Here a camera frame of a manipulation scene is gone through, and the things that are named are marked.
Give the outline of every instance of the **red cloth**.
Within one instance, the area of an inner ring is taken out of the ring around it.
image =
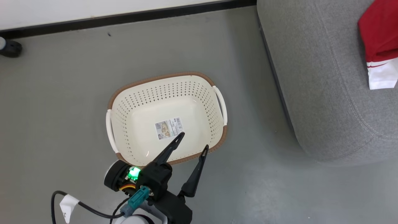
[[[375,0],[358,26],[365,44],[369,88],[394,88],[398,80],[398,0]]]
[[[375,0],[358,25],[367,62],[398,57],[398,0]]]

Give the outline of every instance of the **brown basket rim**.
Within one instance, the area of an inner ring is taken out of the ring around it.
[[[121,92],[123,92],[124,90],[126,90],[128,88],[135,87],[135,86],[138,86],[138,85],[141,85],[141,84],[145,84],[145,83],[149,83],[149,82],[152,82],[152,81],[160,80],[160,79],[168,79],[168,78],[173,78],[173,77],[178,77],[178,76],[187,76],[187,75],[199,76],[199,77],[205,79],[211,86],[215,86],[214,82],[208,76],[206,76],[205,74],[200,73],[200,72],[181,72],[181,73],[160,75],[160,76],[157,76],[157,77],[143,79],[143,80],[140,80],[140,81],[137,81],[137,82],[134,82],[134,83],[127,84],[127,85],[119,88],[118,90],[116,90],[115,93],[112,95],[111,99],[108,102],[108,110],[112,109],[112,105],[113,105],[113,102],[115,101],[116,97]],[[221,136],[220,140],[217,142],[217,144],[215,146],[213,146],[212,148],[209,149],[209,153],[212,153],[212,152],[216,151],[224,143],[224,141],[226,139],[226,134],[227,134],[227,125],[225,125],[223,127],[222,136]],[[182,159],[177,159],[177,160],[171,161],[171,162],[169,162],[169,164],[174,165],[174,164],[186,162],[188,160],[196,159],[196,158],[198,158],[200,156],[201,153],[202,152],[199,152],[197,154],[194,154],[194,155],[191,155],[191,156],[187,156],[187,157],[182,158]],[[116,156],[117,156],[118,159],[121,159],[124,162],[134,166],[134,164],[131,164],[131,163],[127,162],[123,158],[121,153],[116,153]]]

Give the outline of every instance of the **laundry basket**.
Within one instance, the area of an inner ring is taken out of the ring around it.
[[[198,72],[163,75],[126,85],[108,104],[106,128],[119,159],[146,166],[180,132],[185,136],[168,163],[199,157],[224,142],[227,111],[221,92]]]

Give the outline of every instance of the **sticker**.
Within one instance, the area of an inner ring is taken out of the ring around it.
[[[158,139],[176,137],[184,131],[180,118],[173,118],[155,124]]]

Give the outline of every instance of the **sofa cushion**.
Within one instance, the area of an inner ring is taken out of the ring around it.
[[[357,22],[372,0],[258,0],[280,88],[302,148],[358,165],[398,155],[398,88],[369,90]]]

